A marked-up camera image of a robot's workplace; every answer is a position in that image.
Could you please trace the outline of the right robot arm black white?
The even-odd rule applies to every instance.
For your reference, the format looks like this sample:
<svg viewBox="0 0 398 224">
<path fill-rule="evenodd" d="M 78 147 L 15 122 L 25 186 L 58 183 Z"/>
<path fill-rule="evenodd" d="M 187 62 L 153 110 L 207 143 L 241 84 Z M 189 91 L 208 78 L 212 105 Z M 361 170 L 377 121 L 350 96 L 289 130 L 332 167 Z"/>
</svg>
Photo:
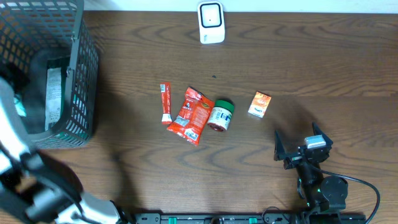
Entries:
<svg viewBox="0 0 398 224">
<path fill-rule="evenodd" d="M 317 213 L 339 212 L 346 208 L 348 183 L 335 175 L 323 176 L 320 164 L 329 158 L 333 141 L 316 123 L 312 128 L 313 136 L 306 137 L 304 145 L 295 152 L 286 152 L 279 133 L 275 132 L 274 160 L 283 161 L 285 170 L 297 171 L 302 198 L 311 210 Z"/>
</svg>

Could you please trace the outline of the small orange box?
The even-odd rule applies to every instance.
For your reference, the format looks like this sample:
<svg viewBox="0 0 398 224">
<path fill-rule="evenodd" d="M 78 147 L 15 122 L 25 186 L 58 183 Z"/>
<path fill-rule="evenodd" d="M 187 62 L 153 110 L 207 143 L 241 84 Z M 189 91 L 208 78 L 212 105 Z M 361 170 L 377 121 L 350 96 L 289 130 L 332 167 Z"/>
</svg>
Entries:
<svg viewBox="0 0 398 224">
<path fill-rule="evenodd" d="M 270 101 L 271 96 L 257 91 L 249 106 L 248 113 L 259 118 L 263 118 Z"/>
</svg>

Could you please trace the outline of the teal wipes pack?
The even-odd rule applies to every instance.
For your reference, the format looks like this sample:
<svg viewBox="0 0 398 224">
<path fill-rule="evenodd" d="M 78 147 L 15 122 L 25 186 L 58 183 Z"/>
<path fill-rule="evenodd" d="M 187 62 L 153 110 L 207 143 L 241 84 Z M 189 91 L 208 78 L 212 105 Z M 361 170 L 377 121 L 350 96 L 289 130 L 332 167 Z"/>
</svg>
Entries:
<svg viewBox="0 0 398 224">
<path fill-rule="evenodd" d="M 22 99 L 21 99 L 20 95 L 14 96 L 14 105 L 16 107 L 16 111 L 19 116 L 21 116 L 21 117 L 27 116 L 27 113 L 26 113 L 25 107 L 22 103 Z"/>
</svg>

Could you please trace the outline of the red snack bag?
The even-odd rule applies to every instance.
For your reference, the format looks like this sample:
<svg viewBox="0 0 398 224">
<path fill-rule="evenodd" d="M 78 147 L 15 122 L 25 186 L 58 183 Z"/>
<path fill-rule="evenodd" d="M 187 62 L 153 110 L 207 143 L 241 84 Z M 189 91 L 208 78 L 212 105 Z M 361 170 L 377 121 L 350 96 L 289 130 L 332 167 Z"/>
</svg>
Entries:
<svg viewBox="0 0 398 224">
<path fill-rule="evenodd" d="M 197 146 L 201 134 L 215 105 L 201 92 L 188 87 L 185 92 L 185 100 L 174 121 L 167 127 L 181 138 Z"/>
</svg>

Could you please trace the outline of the green lid jar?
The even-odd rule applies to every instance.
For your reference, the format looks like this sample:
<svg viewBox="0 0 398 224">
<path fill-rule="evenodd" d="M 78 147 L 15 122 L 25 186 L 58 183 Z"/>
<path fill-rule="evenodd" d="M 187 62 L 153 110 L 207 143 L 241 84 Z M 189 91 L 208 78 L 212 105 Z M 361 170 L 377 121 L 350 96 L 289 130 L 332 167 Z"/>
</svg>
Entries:
<svg viewBox="0 0 398 224">
<path fill-rule="evenodd" d="M 216 100 L 208 119 L 208 126 L 218 132 L 225 132 L 231 122 L 234 105 L 225 100 Z"/>
</svg>

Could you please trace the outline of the red stick packet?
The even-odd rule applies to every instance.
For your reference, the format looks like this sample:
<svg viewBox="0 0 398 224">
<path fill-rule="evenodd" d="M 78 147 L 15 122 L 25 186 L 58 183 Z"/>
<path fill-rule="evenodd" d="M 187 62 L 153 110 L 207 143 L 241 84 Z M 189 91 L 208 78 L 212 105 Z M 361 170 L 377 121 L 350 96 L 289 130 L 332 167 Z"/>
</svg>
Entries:
<svg viewBox="0 0 398 224">
<path fill-rule="evenodd" d="M 170 90 L 170 83 L 163 82 L 160 84 L 160 92 L 162 98 L 162 124 L 171 124 L 172 117 L 171 117 L 171 90 Z"/>
</svg>

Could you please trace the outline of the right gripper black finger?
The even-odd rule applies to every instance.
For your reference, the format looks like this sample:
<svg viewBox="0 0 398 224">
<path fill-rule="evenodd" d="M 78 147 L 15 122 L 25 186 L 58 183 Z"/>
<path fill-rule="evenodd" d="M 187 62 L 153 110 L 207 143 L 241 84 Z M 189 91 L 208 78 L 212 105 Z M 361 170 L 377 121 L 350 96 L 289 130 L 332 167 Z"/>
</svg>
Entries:
<svg viewBox="0 0 398 224">
<path fill-rule="evenodd" d="M 312 129 L 315 136 L 321 135 L 322 138 L 325 140 L 326 145 L 331 146 L 333 145 L 333 141 L 319 128 L 316 122 L 312 123 Z"/>
<path fill-rule="evenodd" d="M 285 159 L 285 149 L 284 145 L 282 144 L 282 140 L 279 136 L 278 131 L 274 132 L 275 136 L 275 148 L 274 148 L 274 160 L 281 161 Z"/>
</svg>

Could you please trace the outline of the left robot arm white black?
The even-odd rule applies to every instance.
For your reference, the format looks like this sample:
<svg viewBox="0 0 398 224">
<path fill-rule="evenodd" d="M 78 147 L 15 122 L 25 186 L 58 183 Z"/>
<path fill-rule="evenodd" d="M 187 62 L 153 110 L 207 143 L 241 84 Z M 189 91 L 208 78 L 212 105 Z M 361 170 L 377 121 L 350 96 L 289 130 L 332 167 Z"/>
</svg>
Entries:
<svg viewBox="0 0 398 224">
<path fill-rule="evenodd" d="M 22 223 L 127 223 L 112 201 L 100 200 L 66 164 L 36 148 L 1 80 L 1 208 Z"/>
</svg>

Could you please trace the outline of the green white 3M package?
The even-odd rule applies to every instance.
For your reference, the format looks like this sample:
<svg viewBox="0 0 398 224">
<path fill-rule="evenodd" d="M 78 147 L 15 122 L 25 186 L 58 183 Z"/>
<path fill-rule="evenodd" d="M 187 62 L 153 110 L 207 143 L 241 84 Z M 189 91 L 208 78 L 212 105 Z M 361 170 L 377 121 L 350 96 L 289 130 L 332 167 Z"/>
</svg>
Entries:
<svg viewBox="0 0 398 224">
<path fill-rule="evenodd" d="M 46 131 L 52 128 L 62 115 L 66 67 L 67 58 L 56 58 L 47 61 L 44 124 Z"/>
</svg>

